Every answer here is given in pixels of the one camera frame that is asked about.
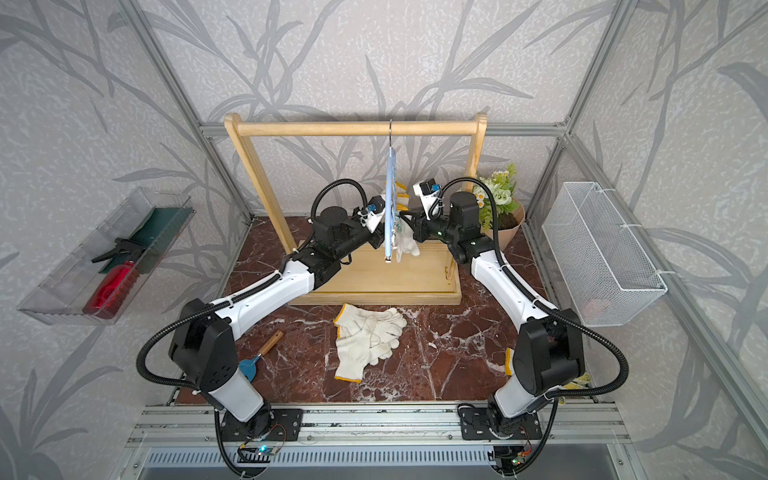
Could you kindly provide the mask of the white glove hung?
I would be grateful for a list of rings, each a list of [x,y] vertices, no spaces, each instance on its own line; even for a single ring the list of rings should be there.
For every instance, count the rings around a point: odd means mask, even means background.
[[[383,222],[387,212],[387,195],[382,193],[372,197],[369,204],[369,210],[371,219],[375,221],[376,225]]]
[[[400,182],[395,183],[395,231],[394,250],[397,262],[401,262],[404,255],[418,257],[420,249],[414,240],[413,229],[400,217],[402,212],[408,210],[409,195],[406,187]]]

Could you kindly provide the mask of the blue wavy clip hanger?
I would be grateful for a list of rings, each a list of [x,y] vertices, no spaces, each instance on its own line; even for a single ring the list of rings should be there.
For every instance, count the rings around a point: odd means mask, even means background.
[[[394,240],[395,240],[395,217],[396,217],[396,151],[393,145],[393,122],[388,126],[388,152],[386,162],[386,181],[385,181],[385,215],[384,215],[384,252],[385,262],[391,263],[393,258]]]

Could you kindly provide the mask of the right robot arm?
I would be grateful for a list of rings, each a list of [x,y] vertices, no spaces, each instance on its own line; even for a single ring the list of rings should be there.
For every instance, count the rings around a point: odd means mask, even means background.
[[[584,395],[611,393],[625,384],[629,362],[610,340],[583,325],[571,309],[559,309],[532,288],[511,266],[499,245],[499,234],[486,235],[480,208],[470,191],[447,193],[429,179],[413,188],[419,210],[400,216],[413,229],[414,239],[439,240],[454,260],[470,273],[503,307],[517,331],[511,357],[512,376],[488,401],[488,415],[500,431],[547,404],[574,396],[567,384],[586,371],[583,340],[591,338],[617,360],[618,373],[609,383],[588,388]]]

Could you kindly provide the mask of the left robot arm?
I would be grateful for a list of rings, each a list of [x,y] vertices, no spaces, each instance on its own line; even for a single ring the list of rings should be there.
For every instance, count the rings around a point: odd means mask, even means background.
[[[188,303],[179,320],[140,348],[137,372],[151,383],[196,390],[242,424],[265,415],[265,400],[239,368],[237,340],[278,308],[328,283],[358,248],[377,248],[385,239],[382,220],[391,212],[386,196],[363,197],[353,212],[339,206],[321,209],[323,197],[318,194],[311,207],[310,237],[284,257],[279,269],[211,303]],[[167,335],[173,337],[169,356],[184,379],[160,376],[147,366],[148,354]]]

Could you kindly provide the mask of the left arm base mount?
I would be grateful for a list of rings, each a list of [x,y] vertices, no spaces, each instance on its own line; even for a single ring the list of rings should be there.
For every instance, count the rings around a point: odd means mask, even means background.
[[[267,440],[275,442],[295,442],[298,440],[302,425],[302,409],[262,408],[251,420],[238,421],[227,412],[220,421],[223,442],[243,442],[245,440]]]

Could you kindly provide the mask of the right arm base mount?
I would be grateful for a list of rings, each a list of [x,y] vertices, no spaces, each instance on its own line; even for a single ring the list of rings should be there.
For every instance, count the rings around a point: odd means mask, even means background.
[[[460,403],[456,408],[464,440],[540,440],[541,422],[536,413],[505,417],[495,406]]]

